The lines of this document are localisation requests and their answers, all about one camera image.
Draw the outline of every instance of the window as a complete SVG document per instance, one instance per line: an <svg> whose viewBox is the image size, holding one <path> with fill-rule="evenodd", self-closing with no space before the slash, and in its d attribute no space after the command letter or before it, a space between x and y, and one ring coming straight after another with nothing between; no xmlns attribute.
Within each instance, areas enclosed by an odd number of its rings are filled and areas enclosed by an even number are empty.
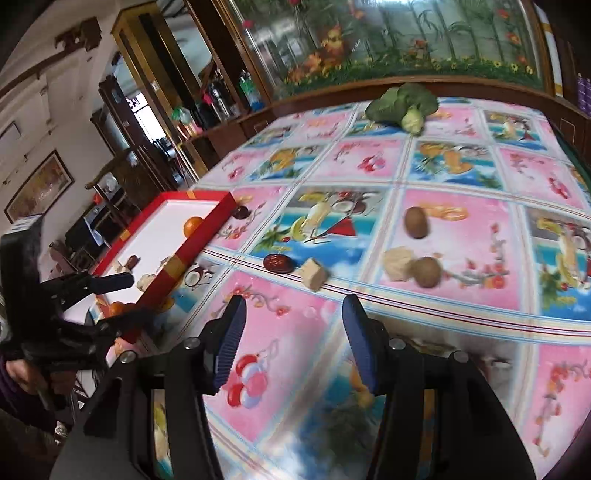
<svg viewBox="0 0 591 480"><path fill-rule="evenodd" d="M143 93L138 93L135 97L128 99L127 102L151 142L166 137Z"/></svg>

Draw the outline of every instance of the tofu cube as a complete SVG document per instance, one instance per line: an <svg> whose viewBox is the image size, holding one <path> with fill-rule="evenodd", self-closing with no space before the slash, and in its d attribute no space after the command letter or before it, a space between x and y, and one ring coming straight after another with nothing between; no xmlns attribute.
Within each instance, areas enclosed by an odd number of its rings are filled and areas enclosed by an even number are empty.
<svg viewBox="0 0 591 480"><path fill-rule="evenodd" d="M312 291L320 290L328 277L328 272L313 258L309 258L301 266L301 282Z"/></svg>

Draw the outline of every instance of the flower painting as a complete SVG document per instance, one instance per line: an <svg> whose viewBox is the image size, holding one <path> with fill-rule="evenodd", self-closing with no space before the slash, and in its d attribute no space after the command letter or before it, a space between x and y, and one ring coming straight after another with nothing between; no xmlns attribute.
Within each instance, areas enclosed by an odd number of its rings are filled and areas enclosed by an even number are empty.
<svg viewBox="0 0 591 480"><path fill-rule="evenodd" d="M21 185L4 213L11 223L45 213L73 183L72 175L54 150Z"/></svg>

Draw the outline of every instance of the plastic bottle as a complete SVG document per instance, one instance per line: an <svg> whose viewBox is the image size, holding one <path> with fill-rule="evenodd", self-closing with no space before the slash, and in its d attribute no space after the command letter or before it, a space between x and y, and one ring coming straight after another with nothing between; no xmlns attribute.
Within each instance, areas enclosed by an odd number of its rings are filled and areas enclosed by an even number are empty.
<svg viewBox="0 0 591 480"><path fill-rule="evenodd" d="M262 102L261 94L256 89L255 83L252 81L250 72L242 70L239 77L240 89L244 92L252 111L256 112L264 108L265 104Z"/></svg>

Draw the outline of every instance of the hand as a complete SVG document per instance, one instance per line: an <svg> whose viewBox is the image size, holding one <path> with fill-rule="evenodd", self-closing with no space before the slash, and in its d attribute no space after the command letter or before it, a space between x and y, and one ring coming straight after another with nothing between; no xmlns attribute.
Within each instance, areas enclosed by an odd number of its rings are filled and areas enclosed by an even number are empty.
<svg viewBox="0 0 591 480"><path fill-rule="evenodd" d="M26 360L6 362L6 372L19 387L31 395L47 389L47 382L37 367ZM51 387L58 395L67 395L76 383L76 372L52 372Z"/></svg>

